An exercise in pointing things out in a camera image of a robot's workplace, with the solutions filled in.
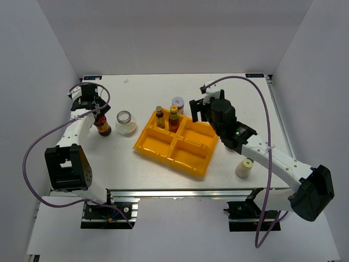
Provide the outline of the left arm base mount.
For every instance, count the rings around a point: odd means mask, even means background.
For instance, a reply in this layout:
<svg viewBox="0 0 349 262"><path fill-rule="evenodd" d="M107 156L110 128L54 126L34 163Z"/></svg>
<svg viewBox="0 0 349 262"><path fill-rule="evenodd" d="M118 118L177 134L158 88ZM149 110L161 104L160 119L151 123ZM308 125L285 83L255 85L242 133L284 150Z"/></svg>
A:
<svg viewBox="0 0 349 262"><path fill-rule="evenodd" d="M102 230L131 229L131 226L122 214L134 226L137 219L139 201L140 199L137 198L117 198L114 205L118 210L99 205L84 204L80 228Z"/></svg>

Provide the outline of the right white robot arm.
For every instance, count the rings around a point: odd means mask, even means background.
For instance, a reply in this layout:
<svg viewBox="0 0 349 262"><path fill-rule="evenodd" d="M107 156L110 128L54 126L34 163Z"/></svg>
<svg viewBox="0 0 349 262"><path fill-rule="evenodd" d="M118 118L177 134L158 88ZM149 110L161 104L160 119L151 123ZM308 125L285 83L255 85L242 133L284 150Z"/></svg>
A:
<svg viewBox="0 0 349 262"><path fill-rule="evenodd" d="M289 186L288 189L269 192L254 189L245 201L250 216L257 218L266 210L282 210L313 222L334 198L328 168L323 165L314 168L269 147L254 129L237 121L234 107L224 96L191 100L189 105L194 122L199 119L209 122L227 148L271 168L272 173ZM269 196L267 205L265 195Z"/></svg>

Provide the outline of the round clear glass jar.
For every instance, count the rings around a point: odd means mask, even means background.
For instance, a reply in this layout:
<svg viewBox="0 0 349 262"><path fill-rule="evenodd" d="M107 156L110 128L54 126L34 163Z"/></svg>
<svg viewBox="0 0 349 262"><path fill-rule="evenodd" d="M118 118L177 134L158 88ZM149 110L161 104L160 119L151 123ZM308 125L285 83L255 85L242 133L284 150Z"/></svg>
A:
<svg viewBox="0 0 349 262"><path fill-rule="evenodd" d="M130 134L135 131L137 122L135 117L126 110L120 111L116 115L116 128L123 134Z"/></svg>

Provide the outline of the yellow-capped white spice shaker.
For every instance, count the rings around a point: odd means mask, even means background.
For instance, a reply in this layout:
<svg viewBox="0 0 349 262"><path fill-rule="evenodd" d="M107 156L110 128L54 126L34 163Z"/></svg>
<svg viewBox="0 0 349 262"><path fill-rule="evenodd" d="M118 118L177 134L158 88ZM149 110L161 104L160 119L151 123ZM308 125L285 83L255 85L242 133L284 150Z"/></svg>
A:
<svg viewBox="0 0 349 262"><path fill-rule="evenodd" d="M244 158L235 168L235 174L240 178L247 178L254 166L254 160Z"/></svg>

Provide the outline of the left blue table sticker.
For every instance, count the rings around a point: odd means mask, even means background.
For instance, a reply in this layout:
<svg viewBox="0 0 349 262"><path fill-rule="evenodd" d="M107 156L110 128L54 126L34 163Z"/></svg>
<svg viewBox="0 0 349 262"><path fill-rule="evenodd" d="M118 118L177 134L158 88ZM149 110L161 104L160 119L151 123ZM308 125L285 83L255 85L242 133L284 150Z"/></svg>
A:
<svg viewBox="0 0 349 262"><path fill-rule="evenodd" d="M101 80L102 76L84 76L83 81L97 81Z"/></svg>

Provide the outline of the red sauce bottle yellow cap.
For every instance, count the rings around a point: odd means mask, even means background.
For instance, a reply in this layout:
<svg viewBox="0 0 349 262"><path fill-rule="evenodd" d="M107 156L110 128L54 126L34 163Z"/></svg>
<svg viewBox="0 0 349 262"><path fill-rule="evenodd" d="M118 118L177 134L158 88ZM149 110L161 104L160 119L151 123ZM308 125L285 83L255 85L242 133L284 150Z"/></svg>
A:
<svg viewBox="0 0 349 262"><path fill-rule="evenodd" d="M169 114L169 131L176 133L178 128L179 128L178 107L175 105L172 105L170 107L170 114Z"/></svg>

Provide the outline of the yellow four-compartment plastic tray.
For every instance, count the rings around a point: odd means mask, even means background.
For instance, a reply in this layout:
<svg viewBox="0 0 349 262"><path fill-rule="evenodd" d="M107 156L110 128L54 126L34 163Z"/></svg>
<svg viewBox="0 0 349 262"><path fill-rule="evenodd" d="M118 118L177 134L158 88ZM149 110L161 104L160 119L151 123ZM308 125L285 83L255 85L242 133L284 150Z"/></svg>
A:
<svg viewBox="0 0 349 262"><path fill-rule="evenodd" d="M169 131L169 111L163 110L165 127L157 126L154 111L133 149L174 169L203 180L214 154L218 136L203 122L179 115L177 132Z"/></svg>

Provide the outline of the small brown yellow-label bottle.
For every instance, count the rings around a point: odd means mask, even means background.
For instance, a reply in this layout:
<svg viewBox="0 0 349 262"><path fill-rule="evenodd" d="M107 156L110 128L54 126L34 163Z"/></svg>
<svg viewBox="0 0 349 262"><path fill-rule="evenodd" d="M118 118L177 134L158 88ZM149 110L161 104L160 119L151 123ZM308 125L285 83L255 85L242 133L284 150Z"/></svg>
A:
<svg viewBox="0 0 349 262"><path fill-rule="evenodd" d="M156 107L156 124L159 128L165 128L165 118L163 108L161 106Z"/></svg>

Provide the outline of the blue table sticker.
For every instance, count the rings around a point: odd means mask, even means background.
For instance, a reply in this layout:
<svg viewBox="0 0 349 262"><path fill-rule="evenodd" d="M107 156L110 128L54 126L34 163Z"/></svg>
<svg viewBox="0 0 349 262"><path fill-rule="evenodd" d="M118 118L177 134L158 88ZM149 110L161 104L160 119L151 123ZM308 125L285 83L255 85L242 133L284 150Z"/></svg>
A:
<svg viewBox="0 0 349 262"><path fill-rule="evenodd" d="M246 78L264 78L264 74L262 73L247 73L245 74Z"/></svg>
<svg viewBox="0 0 349 262"><path fill-rule="evenodd" d="M97 81L101 80L102 76L84 76L83 81Z"/></svg>

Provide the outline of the right blue table sticker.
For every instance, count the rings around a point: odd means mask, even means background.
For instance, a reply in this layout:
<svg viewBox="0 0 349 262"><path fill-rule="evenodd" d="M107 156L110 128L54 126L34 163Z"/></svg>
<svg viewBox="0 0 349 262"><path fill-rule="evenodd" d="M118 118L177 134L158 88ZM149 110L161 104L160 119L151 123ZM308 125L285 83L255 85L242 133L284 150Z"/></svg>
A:
<svg viewBox="0 0 349 262"><path fill-rule="evenodd" d="M264 78L264 74L262 73L247 73L245 74L246 78Z"/></svg>

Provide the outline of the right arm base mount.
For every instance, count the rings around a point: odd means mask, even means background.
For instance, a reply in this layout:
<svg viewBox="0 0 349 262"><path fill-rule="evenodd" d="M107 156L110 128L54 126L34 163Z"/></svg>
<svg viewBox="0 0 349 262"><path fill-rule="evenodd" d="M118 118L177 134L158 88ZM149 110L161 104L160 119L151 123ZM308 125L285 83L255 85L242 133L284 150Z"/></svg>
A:
<svg viewBox="0 0 349 262"><path fill-rule="evenodd" d="M228 215L230 232L255 232L261 208L253 202L262 188L254 189L244 201L229 201L224 212Z"/></svg>

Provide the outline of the white-lidded dark sauce jar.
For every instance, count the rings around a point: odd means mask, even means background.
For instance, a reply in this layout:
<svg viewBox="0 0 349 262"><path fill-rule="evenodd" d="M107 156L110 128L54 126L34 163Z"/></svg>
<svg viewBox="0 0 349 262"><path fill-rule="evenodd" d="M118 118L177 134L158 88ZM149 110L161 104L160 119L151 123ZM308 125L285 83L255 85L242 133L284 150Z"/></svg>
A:
<svg viewBox="0 0 349 262"><path fill-rule="evenodd" d="M172 105L177 106L178 113L180 115L182 115L184 113L185 102L184 102L184 99L182 97L174 97L172 99Z"/></svg>

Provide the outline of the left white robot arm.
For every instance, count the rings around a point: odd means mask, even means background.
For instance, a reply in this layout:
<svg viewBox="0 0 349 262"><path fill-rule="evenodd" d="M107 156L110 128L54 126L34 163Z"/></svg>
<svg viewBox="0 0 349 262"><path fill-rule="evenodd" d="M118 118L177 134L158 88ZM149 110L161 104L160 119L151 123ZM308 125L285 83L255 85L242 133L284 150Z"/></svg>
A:
<svg viewBox="0 0 349 262"><path fill-rule="evenodd" d="M109 136L112 131L105 116L111 107L99 95L100 87L85 82L68 91L73 100L69 123L56 146L46 149L44 156L54 190L72 192L97 202L97 212L109 218L115 212L115 204L108 200L108 190L93 180L92 168L82 147L93 126L101 136Z"/></svg>

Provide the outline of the aluminium table frame rail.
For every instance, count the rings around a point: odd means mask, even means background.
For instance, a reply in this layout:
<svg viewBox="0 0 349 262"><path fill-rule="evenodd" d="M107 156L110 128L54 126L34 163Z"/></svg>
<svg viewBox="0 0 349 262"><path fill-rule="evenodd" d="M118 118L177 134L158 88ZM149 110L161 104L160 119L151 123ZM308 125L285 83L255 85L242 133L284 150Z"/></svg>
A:
<svg viewBox="0 0 349 262"><path fill-rule="evenodd" d="M252 188L238 189L110 189L111 195L116 198L211 198L211 199L245 199Z"/></svg>

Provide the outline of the red-capped chili sauce jar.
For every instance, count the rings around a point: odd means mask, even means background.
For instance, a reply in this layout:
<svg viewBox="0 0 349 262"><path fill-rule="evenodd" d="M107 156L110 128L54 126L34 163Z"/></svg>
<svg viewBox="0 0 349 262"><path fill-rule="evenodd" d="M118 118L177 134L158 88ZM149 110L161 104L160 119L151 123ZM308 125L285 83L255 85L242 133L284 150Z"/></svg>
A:
<svg viewBox="0 0 349 262"><path fill-rule="evenodd" d="M99 120L95 121L94 126L101 136L109 136L111 134L111 127L107 122L106 116L102 116Z"/></svg>

